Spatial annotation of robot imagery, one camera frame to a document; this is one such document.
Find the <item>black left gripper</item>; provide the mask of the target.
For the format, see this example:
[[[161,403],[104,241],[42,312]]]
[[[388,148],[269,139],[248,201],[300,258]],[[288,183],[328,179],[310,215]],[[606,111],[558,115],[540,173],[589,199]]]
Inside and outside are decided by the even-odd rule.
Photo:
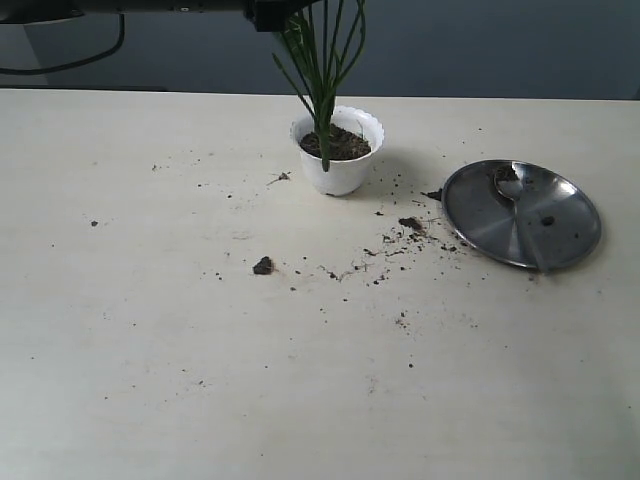
[[[258,32],[281,32],[286,22],[316,0],[246,0],[243,13]]]

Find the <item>robot arm left grey black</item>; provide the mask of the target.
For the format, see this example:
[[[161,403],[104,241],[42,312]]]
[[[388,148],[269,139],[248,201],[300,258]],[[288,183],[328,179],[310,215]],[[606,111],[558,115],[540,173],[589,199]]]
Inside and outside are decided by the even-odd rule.
[[[273,0],[14,0],[1,2],[1,23],[29,25],[90,14],[240,12],[259,32],[284,29],[287,18],[315,1]]]

